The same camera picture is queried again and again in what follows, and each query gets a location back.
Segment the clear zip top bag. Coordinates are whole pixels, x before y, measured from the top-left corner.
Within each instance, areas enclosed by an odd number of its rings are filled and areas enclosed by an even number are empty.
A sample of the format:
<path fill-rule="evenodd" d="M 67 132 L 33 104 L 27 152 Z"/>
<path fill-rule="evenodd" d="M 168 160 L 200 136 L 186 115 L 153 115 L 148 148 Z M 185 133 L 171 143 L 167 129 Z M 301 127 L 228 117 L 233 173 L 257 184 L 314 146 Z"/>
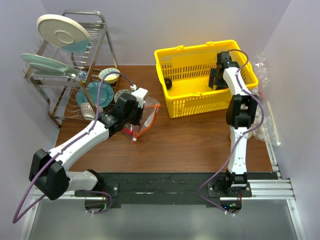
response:
<path fill-rule="evenodd" d="M 130 138 L 131 142 L 136 142 L 141 135 L 146 133 L 154 125 L 160 107 L 161 104 L 158 100 L 148 96 L 145 100 L 140 126 L 135 126 L 135 135 L 127 135 L 123 130 L 122 133 Z"/>

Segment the green chili pepper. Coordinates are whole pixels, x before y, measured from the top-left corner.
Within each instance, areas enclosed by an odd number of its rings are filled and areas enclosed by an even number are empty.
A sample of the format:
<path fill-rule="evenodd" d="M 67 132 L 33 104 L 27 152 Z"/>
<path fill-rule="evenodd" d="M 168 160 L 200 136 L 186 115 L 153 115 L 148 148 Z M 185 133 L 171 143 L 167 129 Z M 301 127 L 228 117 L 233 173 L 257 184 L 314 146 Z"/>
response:
<path fill-rule="evenodd" d="M 126 124 L 124 127 L 130 131 L 133 131 L 135 129 L 135 126 L 130 123 Z"/>

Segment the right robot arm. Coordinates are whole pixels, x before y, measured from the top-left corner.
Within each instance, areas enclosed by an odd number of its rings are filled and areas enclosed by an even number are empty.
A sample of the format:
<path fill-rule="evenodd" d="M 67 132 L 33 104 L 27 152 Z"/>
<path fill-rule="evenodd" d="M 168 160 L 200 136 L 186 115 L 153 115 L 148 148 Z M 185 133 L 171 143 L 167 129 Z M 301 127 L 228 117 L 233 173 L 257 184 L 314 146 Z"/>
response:
<path fill-rule="evenodd" d="M 246 166 L 249 130 L 254 123 L 257 102 L 249 93 L 238 62 L 233 61 L 230 51 L 217 54 L 216 67 L 210 70 L 210 88 L 229 88 L 231 99 L 226 112 L 226 123 L 230 128 L 231 150 L 225 176 L 216 180 L 214 190 L 227 196 L 237 196 L 248 184 Z"/>

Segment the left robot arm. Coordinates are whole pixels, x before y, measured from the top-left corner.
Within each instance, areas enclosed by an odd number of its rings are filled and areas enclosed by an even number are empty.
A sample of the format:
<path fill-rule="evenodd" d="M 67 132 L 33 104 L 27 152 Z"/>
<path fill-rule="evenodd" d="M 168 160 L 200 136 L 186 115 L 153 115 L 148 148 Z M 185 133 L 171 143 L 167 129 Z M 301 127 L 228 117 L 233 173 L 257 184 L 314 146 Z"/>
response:
<path fill-rule="evenodd" d="M 104 188 L 102 176 L 93 170 L 71 172 L 70 167 L 94 146 L 120 132 L 126 124 L 140 125 L 148 92 L 139 88 L 124 93 L 117 102 L 90 122 L 81 132 L 46 152 L 38 150 L 32 159 L 29 180 L 50 200 L 68 191 L 87 191 L 99 196 Z"/>

